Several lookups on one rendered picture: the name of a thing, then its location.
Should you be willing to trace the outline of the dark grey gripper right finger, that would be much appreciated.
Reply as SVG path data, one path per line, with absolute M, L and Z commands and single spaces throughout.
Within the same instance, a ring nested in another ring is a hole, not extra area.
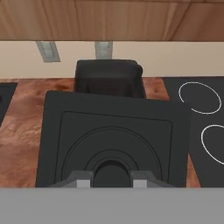
M 134 188 L 172 187 L 172 185 L 157 179 L 151 171 L 131 171 Z

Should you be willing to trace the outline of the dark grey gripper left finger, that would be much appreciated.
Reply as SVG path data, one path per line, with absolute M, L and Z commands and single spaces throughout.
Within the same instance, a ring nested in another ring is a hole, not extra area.
M 68 178 L 52 185 L 52 187 L 91 188 L 94 173 L 92 171 L 72 171 Z

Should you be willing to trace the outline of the black square blender lid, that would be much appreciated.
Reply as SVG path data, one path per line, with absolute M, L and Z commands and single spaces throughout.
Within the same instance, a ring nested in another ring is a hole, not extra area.
M 36 185 L 92 171 L 97 185 L 126 186 L 131 171 L 186 185 L 191 110 L 184 103 L 49 91 Z

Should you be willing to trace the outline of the black blender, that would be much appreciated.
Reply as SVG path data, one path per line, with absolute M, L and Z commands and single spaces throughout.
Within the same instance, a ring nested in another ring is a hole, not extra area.
M 131 59 L 80 59 L 74 91 L 95 95 L 146 98 L 143 68 Z

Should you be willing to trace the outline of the black hob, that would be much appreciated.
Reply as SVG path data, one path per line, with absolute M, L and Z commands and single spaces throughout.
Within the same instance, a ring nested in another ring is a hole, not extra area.
M 224 77 L 164 77 L 172 102 L 192 110 L 190 156 L 202 187 L 224 187 Z

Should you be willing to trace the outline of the black flat appliance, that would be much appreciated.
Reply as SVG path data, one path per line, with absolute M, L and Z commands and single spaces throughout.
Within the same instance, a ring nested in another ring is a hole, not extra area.
M 0 126 L 17 87 L 16 82 L 0 83 Z

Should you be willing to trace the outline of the grey wall socket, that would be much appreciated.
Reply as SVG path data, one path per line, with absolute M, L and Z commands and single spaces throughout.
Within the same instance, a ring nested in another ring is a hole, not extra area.
M 58 49 L 54 42 L 37 41 L 36 44 L 44 62 L 60 62 Z
M 113 43 L 105 41 L 95 41 L 95 58 L 97 60 L 111 60 L 113 55 Z

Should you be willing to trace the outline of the wooden wall cupboards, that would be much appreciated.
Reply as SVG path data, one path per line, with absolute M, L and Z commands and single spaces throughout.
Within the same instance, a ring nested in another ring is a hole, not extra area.
M 224 0 L 0 0 L 0 40 L 224 42 Z

